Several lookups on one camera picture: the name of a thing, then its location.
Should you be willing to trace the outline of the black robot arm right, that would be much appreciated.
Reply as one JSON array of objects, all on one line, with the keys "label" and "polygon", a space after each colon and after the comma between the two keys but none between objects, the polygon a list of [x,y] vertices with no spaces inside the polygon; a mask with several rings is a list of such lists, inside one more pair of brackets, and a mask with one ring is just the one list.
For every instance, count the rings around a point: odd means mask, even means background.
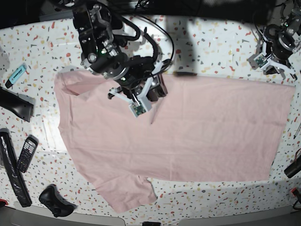
[{"label": "black robot arm right", "polygon": [[[118,97],[127,102],[135,117],[151,110],[152,103],[168,94],[162,73],[171,59],[159,61],[155,40],[108,6],[91,0],[72,7],[73,24],[82,48],[81,64],[94,75],[118,83],[108,99]],[[129,41],[143,37],[153,49],[152,56],[128,57],[122,52]]]}]

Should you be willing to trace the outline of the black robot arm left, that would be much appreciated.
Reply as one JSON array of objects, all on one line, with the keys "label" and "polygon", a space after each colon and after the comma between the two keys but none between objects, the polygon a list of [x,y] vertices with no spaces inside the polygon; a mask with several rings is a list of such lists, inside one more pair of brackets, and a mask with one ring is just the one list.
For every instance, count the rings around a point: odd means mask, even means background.
[{"label": "black robot arm left", "polygon": [[[293,3],[293,9],[285,16],[287,3]],[[290,74],[294,81],[298,80],[289,57],[301,50],[301,2],[299,0],[285,1],[275,7],[280,7],[281,24],[269,24],[259,29],[256,52],[248,58],[253,70],[260,69],[263,74],[280,74],[283,79]]]}]

